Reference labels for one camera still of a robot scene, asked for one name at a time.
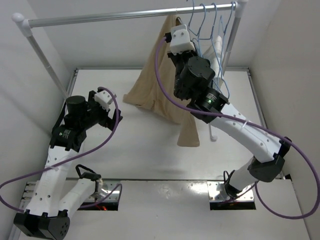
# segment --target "horizontal metal bar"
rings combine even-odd
[[[227,11],[232,8],[236,8],[236,3],[229,4],[219,4],[219,5],[208,5],[205,6],[207,12],[215,10]],[[99,13],[90,15],[80,15],[80,16],[66,16],[66,17],[54,17],[54,18],[43,18],[43,19],[30,19],[28,20],[29,26],[31,28],[57,26],[57,25],[68,25],[68,24],[81,24],[81,23],[92,23],[92,22],[102,22],[102,21],[112,21],[119,19],[136,19],[136,18],[147,18],[147,17],[157,17],[166,16],[174,14],[191,14],[204,12],[203,6],[193,7],[179,7],[179,8],[167,8],[167,9],[156,9],[156,10],[146,10],[146,11],[127,11],[127,12],[115,12],[115,13]]]

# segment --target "white pipe connector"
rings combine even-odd
[[[29,26],[29,21],[28,19],[25,19],[25,16],[23,16],[21,13],[16,12],[12,14],[11,19],[18,26],[23,36],[25,36],[26,38],[32,36],[32,31],[31,31],[31,27]]]
[[[238,0],[235,4],[235,14],[234,17],[241,18],[244,10],[246,8],[247,3],[249,0]]]

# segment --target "gray wall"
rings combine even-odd
[[[11,20],[14,12],[35,18],[26,0],[4,0],[0,7],[0,183],[43,168],[50,131],[63,98],[28,41]],[[43,29],[34,36],[57,75],[67,86],[67,71]],[[18,207],[26,180],[1,189],[1,196]],[[0,239],[9,237],[15,212],[0,204]]]
[[[249,66],[281,0],[250,0],[232,49],[230,66]],[[142,11],[192,6],[189,0],[28,0],[38,18]],[[195,5],[230,3],[231,0],[195,0]],[[230,13],[224,12],[226,24]],[[182,14],[185,23],[190,14]],[[165,17],[148,17],[46,27],[53,46],[72,69],[75,67],[142,66],[155,44]],[[196,31],[203,14],[193,16]],[[214,13],[207,14],[201,37],[210,36]],[[203,42],[203,52],[211,44]]]
[[[320,1],[282,0],[250,69],[269,128],[289,136],[320,173]],[[290,173],[300,206],[308,212],[316,199],[312,172],[290,150]],[[283,204],[289,199],[282,199]],[[305,223],[312,239],[320,239],[320,211]]]

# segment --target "garment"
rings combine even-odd
[[[165,33],[170,32],[171,28],[176,26],[176,24],[179,24],[176,15],[169,15],[166,18],[140,76],[129,93],[123,96],[123,102],[151,110],[169,121],[180,124],[181,130],[177,139],[177,145],[181,147],[198,147],[200,141],[194,116],[192,116],[190,112],[180,109],[169,102],[161,92],[156,80],[154,66],[157,46]],[[159,52],[158,63],[160,78],[165,90],[170,96],[176,102],[186,106],[189,100],[181,101],[174,96],[176,67],[167,56],[167,52],[170,50],[169,46],[169,44],[165,44]]]

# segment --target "metal frame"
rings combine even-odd
[[[167,16],[175,14],[190,14],[190,13],[202,13],[205,10],[211,11],[228,11],[234,10],[234,21],[230,32],[229,40],[226,46],[225,55],[222,61],[222,71],[226,70],[228,60],[231,54],[231,50],[236,38],[239,23],[247,4],[248,0],[238,0],[229,4],[218,4],[218,5],[207,5],[207,6],[195,6],[195,7],[180,7],[180,8],[166,8],[166,9],[155,9],[155,10],[143,10],[143,11],[129,11],[129,12],[116,12],[116,13],[100,13],[100,14],[89,14],[79,16],[66,16],[66,17],[54,17],[54,18],[43,18],[43,19],[25,19],[20,13],[14,13],[12,20],[16,23],[22,34],[27,38],[31,44],[33,50],[41,60],[44,68],[50,75],[51,79],[62,93],[64,99],[66,99],[70,93],[66,91],[64,86],[61,84],[57,74],[50,65],[40,46],[31,31],[32,28],[69,25],[69,24],[81,24],[81,23],[92,23],[102,21],[113,21],[121,19],[135,19],[135,18],[147,18],[157,16]]]

